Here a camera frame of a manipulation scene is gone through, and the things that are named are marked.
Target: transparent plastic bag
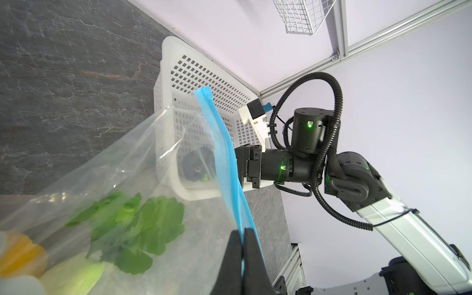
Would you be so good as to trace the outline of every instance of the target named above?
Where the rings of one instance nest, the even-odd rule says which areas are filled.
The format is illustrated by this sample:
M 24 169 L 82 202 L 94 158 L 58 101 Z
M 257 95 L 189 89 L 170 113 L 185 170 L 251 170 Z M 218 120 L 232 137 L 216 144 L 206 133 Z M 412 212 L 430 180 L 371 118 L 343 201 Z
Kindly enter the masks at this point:
M 255 226 L 209 87 L 180 99 L 0 221 L 0 277 L 48 295 L 209 294 L 231 231 Z

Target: gray marble countertop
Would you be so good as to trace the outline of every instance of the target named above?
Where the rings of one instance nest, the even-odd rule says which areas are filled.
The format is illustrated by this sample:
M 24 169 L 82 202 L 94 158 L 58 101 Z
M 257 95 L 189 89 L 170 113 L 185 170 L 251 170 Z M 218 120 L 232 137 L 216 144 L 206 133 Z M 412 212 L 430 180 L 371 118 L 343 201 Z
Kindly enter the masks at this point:
M 272 282 L 292 254 L 282 196 L 273 185 L 244 194 L 256 224 L 267 274 Z

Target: white wall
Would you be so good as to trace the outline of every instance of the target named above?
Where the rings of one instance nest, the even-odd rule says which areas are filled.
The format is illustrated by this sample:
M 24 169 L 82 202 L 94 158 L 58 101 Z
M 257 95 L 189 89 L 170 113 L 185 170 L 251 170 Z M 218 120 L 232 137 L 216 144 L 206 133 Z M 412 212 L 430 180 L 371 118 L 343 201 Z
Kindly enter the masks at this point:
M 362 154 L 403 201 L 419 209 L 469 261 L 471 28 L 469 6 L 330 71 L 344 94 L 338 152 Z M 299 107 L 332 109 L 327 83 L 311 81 L 300 86 L 280 116 L 286 120 Z M 299 243 L 309 285 L 354 282 L 380 271 L 398 256 L 378 232 L 337 221 L 315 198 L 284 192 L 282 196 L 290 238 Z M 339 212 L 357 217 L 341 201 L 325 197 Z
M 314 36 L 287 34 L 272 0 L 130 1 L 177 29 L 258 91 L 333 54 L 326 24 Z M 347 0 L 349 45 L 437 1 Z

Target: yellow pepper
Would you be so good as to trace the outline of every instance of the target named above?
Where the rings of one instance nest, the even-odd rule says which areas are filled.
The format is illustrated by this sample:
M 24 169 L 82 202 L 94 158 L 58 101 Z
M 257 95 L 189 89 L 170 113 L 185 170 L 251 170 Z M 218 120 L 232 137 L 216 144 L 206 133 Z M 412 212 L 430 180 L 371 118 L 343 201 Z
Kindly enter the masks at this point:
M 46 250 L 24 234 L 8 232 L 7 246 L 0 257 L 0 278 L 31 275 L 39 278 L 46 270 Z

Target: metal frame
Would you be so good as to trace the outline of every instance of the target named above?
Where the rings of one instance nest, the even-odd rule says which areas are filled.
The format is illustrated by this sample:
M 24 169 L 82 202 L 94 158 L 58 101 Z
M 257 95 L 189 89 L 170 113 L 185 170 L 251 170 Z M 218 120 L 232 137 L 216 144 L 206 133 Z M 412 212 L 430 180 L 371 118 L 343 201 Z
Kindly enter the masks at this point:
M 379 273 L 374 273 L 372 276 L 360 280 L 355 283 L 336 286 L 331 288 L 313 288 L 312 295 L 388 295 L 387 284 L 385 278 L 381 277 Z
M 349 54 L 347 46 L 346 0 L 337 0 L 333 5 L 333 16 L 336 24 L 336 38 L 339 58 Z
M 277 283 L 280 276 L 285 277 L 285 285 L 287 286 L 289 295 L 295 295 L 296 290 L 306 286 L 305 274 L 303 273 L 302 259 L 300 257 L 298 246 L 293 248 L 290 258 L 272 283 L 273 286 Z
M 364 39 L 352 46 L 348 47 L 348 51 L 344 58 L 329 57 L 320 61 L 319 63 L 295 74 L 282 82 L 275 84 L 267 88 L 266 90 L 261 91 L 261 98 L 267 99 L 281 91 L 287 89 L 294 81 L 298 78 L 312 72 L 326 71 L 336 65 L 339 65 L 342 62 L 349 60 L 350 58 L 358 55 L 359 53 L 366 52 L 369 49 L 375 48 L 376 46 L 389 41 L 395 37 L 403 35 L 424 25 L 434 19 L 447 16 L 451 13 L 454 13 L 468 5 L 472 4 L 472 0 L 443 0 L 438 2 L 406 19 L 396 23 L 393 26 L 388 27 L 387 29 L 378 32 L 377 34 Z

